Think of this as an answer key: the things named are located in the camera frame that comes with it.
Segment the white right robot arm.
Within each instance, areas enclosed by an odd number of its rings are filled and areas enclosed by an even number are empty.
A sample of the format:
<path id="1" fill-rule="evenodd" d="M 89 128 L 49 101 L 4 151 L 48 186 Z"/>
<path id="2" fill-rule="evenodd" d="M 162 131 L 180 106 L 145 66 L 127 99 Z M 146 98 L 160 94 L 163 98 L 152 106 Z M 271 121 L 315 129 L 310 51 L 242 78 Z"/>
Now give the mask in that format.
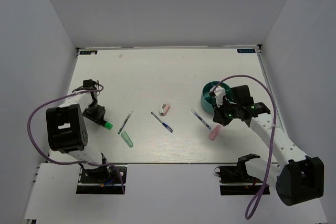
<path id="1" fill-rule="evenodd" d="M 227 126 L 239 119 L 255 132 L 271 151 L 277 165 L 263 160 L 258 154 L 238 159 L 235 168 L 224 171 L 225 183 L 262 181 L 265 172 L 267 186 L 274 187 L 280 200 L 292 206 L 321 198 L 324 193 L 324 164 L 310 157 L 279 128 L 275 116 L 262 102 L 254 102 L 247 85 L 225 90 L 217 85 L 210 89 L 215 99 L 213 121 Z"/>

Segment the mint green correction pen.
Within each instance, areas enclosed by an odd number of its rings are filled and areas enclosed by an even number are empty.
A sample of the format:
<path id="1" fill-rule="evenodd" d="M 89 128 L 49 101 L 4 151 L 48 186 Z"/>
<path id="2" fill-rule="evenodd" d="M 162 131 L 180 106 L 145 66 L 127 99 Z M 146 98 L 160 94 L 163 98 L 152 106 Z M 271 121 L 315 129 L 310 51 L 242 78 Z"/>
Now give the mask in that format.
<path id="1" fill-rule="evenodd" d="M 121 132 L 120 135 L 121 135 L 122 139 L 125 141 L 125 143 L 128 145 L 129 148 L 132 148 L 134 146 L 131 138 L 129 137 L 129 135 L 126 131 Z"/>

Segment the pink white small stapler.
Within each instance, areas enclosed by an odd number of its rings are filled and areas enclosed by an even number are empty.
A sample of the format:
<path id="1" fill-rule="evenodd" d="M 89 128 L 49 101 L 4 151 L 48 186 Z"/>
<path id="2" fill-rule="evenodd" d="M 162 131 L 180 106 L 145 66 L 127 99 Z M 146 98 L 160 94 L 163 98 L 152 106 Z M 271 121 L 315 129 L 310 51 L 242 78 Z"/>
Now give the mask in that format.
<path id="1" fill-rule="evenodd" d="M 160 116 L 165 116 L 167 114 L 167 112 L 170 109 L 170 105 L 167 103 L 162 103 L 160 109 L 159 109 L 159 115 Z"/>

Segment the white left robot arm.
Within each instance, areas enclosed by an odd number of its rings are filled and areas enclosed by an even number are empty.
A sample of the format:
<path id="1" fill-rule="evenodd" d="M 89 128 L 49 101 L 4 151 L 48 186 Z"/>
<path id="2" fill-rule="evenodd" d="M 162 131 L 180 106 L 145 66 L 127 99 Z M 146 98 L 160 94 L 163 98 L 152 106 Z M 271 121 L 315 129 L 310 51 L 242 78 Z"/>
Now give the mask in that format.
<path id="1" fill-rule="evenodd" d="M 113 125 L 106 121 L 106 109 L 98 103 L 103 86 L 92 79 L 84 80 L 64 102 L 46 110 L 48 143 L 52 151 L 58 151 L 83 162 L 83 167 L 93 169 L 93 176 L 101 182 L 110 178 L 111 168 L 105 156 L 91 143 L 85 119 L 107 130 Z"/>

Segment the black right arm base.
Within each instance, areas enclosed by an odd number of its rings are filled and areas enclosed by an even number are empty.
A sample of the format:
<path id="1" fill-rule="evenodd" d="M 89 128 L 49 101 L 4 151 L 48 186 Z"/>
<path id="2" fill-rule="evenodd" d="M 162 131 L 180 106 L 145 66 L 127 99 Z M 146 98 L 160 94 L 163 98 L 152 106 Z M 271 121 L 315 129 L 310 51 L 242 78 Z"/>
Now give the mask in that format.
<path id="1" fill-rule="evenodd" d="M 262 186 L 262 181 L 258 178 L 242 178 L 236 165 L 217 166 L 214 173 L 219 177 L 221 196 L 253 196 Z"/>

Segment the black green highlighter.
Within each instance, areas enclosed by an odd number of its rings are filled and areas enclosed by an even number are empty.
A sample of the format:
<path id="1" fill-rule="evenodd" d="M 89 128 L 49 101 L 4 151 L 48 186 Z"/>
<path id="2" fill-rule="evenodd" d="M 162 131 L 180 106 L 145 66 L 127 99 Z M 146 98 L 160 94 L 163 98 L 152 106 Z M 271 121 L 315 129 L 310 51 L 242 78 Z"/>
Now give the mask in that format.
<path id="1" fill-rule="evenodd" d="M 107 130 L 111 130 L 113 128 L 113 124 L 111 124 L 110 122 L 107 122 L 107 121 L 103 121 L 101 123 L 101 125 Z"/>

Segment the teal round divided organizer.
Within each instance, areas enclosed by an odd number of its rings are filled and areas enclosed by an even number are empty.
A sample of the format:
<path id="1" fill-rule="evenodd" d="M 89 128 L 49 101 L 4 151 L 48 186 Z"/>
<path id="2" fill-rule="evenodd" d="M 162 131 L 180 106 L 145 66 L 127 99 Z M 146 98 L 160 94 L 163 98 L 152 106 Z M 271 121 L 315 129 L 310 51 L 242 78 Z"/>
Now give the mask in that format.
<path id="1" fill-rule="evenodd" d="M 210 114 L 214 113 L 213 106 L 216 104 L 216 99 L 214 97 L 211 97 L 209 92 L 217 84 L 218 81 L 212 81 L 207 83 L 202 89 L 201 106 L 207 113 Z"/>

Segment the corner label sticker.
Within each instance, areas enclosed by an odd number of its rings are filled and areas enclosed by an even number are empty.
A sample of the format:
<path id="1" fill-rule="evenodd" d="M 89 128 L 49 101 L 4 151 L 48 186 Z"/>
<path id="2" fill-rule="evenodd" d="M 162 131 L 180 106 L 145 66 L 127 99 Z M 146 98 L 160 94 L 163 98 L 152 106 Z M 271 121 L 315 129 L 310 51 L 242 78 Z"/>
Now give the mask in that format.
<path id="1" fill-rule="evenodd" d="M 80 55 L 96 55 L 97 53 L 97 50 L 81 50 L 79 52 Z"/>
<path id="2" fill-rule="evenodd" d="M 255 49 L 248 49 L 248 48 L 239 48 L 237 49 L 237 52 L 239 54 L 255 54 Z"/>

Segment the blue clear ballpoint pen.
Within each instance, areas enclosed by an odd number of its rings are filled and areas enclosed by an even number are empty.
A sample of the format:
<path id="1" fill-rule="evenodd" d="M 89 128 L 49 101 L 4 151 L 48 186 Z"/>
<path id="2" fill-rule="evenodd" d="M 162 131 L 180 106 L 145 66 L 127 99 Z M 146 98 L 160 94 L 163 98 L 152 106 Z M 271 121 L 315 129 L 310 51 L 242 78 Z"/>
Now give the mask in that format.
<path id="1" fill-rule="evenodd" d="M 157 119 L 170 133 L 173 133 L 173 130 L 165 122 L 163 122 L 155 113 L 151 112 L 152 116 Z"/>

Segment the blue clear gel pen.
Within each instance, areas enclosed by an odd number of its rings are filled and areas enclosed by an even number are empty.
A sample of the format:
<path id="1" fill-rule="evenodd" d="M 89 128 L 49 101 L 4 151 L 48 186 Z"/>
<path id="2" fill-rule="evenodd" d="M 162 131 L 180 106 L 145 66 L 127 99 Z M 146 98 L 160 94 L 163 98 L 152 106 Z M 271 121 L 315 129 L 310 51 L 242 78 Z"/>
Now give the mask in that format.
<path id="1" fill-rule="evenodd" d="M 210 130 L 211 127 L 210 125 L 194 110 L 194 109 L 190 109 L 190 111 Z"/>

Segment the pink correction pen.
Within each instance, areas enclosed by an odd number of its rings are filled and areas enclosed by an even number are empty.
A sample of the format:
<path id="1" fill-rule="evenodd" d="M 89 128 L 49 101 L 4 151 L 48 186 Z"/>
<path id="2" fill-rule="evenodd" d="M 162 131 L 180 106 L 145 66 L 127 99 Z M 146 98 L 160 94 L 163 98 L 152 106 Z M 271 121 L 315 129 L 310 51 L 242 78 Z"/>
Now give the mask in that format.
<path id="1" fill-rule="evenodd" d="M 217 126 L 215 126 L 215 128 L 210 132 L 208 138 L 209 138 L 211 141 L 214 141 L 214 140 L 216 139 L 216 137 L 217 137 L 217 135 L 218 135 L 218 133 L 219 133 L 221 127 L 222 127 L 221 125 L 217 125 Z"/>

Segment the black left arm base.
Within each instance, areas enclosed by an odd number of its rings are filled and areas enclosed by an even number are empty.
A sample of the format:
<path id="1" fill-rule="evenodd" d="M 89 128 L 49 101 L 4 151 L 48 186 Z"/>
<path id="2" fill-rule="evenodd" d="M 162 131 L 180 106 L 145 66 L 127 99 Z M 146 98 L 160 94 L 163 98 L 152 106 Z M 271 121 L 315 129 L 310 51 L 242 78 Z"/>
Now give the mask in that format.
<path id="1" fill-rule="evenodd" d="M 80 168 L 77 195 L 122 195 L 127 181 L 127 167 L 117 166 L 94 169 Z"/>

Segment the left corner label sticker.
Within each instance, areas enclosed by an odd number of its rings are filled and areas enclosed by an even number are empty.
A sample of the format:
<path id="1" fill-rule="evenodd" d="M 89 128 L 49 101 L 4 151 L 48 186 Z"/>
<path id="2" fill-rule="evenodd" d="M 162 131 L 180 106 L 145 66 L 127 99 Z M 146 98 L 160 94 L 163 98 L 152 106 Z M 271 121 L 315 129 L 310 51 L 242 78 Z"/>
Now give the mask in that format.
<path id="1" fill-rule="evenodd" d="M 81 50 L 79 52 L 80 55 L 96 55 L 97 53 L 97 50 Z"/>

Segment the right corner label sticker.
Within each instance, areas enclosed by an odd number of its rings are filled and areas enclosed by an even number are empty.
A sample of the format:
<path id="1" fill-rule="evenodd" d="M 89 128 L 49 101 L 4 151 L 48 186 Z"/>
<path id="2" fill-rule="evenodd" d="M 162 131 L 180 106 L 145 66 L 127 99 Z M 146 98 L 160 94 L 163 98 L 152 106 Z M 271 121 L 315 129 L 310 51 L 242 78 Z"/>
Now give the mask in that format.
<path id="1" fill-rule="evenodd" d="M 237 49 L 237 52 L 239 54 L 255 54 L 255 49 L 248 49 L 248 48 L 239 48 Z"/>

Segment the green clear gel pen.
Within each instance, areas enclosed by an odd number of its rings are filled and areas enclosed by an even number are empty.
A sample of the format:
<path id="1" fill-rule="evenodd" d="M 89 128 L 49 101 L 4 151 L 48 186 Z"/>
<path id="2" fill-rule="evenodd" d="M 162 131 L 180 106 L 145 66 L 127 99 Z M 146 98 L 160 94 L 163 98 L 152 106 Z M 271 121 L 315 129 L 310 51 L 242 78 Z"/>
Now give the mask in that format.
<path id="1" fill-rule="evenodd" d="M 134 110 L 131 110 L 131 111 L 129 112 L 129 114 L 127 115 L 127 117 L 125 118 L 125 120 L 123 121 L 121 127 L 120 127 L 119 130 L 118 130 L 118 135 L 121 134 L 123 128 L 125 127 L 126 123 L 127 123 L 128 120 L 130 119 L 130 117 L 132 116 L 133 112 L 134 112 Z"/>

